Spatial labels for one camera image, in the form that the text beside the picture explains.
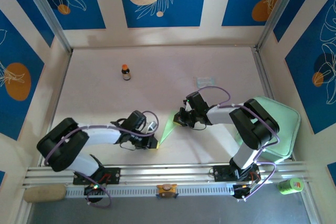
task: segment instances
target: green can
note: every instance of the green can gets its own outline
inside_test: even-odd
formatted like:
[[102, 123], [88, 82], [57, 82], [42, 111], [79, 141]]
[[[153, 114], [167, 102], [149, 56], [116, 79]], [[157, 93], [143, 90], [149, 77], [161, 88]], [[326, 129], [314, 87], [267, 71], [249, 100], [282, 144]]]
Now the green can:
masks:
[[291, 178], [278, 184], [278, 189], [282, 194], [293, 194], [303, 190], [303, 181], [299, 178]]

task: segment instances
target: orange dot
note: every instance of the orange dot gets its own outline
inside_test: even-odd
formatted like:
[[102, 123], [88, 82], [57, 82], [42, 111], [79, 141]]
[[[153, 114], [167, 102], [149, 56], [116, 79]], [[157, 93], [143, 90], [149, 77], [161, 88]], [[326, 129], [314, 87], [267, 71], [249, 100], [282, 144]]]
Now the orange dot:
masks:
[[323, 84], [323, 74], [321, 74], [320, 72], [316, 72], [313, 75], [312, 81], [316, 87], [320, 87]]
[[70, 13], [70, 8], [67, 5], [61, 4], [57, 7], [57, 9], [60, 13], [62, 13], [64, 15], [68, 15]]
[[16, 101], [24, 101], [27, 99], [31, 85], [30, 73], [25, 65], [21, 63], [11, 63], [6, 68], [15, 76], [21, 76], [20, 81], [11, 78], [5, 82], [5, 87], [8, 95]]
[[252, 10], [252, 18], [255, 21], [266, 21], [271, 14], [277, 0], [261, 0]]

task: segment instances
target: beige sponge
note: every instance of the beige sponge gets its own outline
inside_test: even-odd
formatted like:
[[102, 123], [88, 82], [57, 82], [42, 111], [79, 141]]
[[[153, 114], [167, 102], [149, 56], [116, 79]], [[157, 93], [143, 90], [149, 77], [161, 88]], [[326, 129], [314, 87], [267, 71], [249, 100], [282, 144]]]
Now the beige sponge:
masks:
[[65, 198], [67, 187], [63, 184], [36, 186], [25, 190], [23, 199], [29, 203], [57, 201]]

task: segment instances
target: gray floor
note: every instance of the gray floor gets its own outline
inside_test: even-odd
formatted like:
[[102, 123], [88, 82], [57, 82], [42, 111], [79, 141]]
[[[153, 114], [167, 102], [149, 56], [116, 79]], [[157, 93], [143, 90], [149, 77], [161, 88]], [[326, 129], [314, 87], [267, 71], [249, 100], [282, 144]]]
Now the gray floor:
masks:
[[114, 198], [111, 209], [89, 207], [84, 199], [34, 204], [30, 224], [40, 223], [310, 223], [300, 194], [282, 195], [266, 185], [247, 202], [231, 196]]

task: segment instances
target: white floor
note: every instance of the white floor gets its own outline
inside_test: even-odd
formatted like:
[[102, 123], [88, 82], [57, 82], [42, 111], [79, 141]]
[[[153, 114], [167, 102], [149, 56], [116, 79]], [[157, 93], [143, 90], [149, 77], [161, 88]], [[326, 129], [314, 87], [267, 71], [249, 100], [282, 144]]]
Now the white floor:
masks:
[[[132, 79], [124, 81], [121, 65]], [[195, 77], [214, 77], [227, 89], [230, 103], [264, 95], [249, 47], [178, 46], [114, 49], [75, 49], [60, 96], [53, 126], [66, 117], [101, 124], [128, 117], [134, 110], [155, 112], [161, 139], [171, 111], [196, 91]], [[202, 91], [208, 105], [226, 100], [220, 90]], [[204, 131], [176, 127], [158, 150], [121, 149], [118, 145], [84, 148], [103, 164], [191, 164], [228, 162], [238, 150], [232, 125]]]

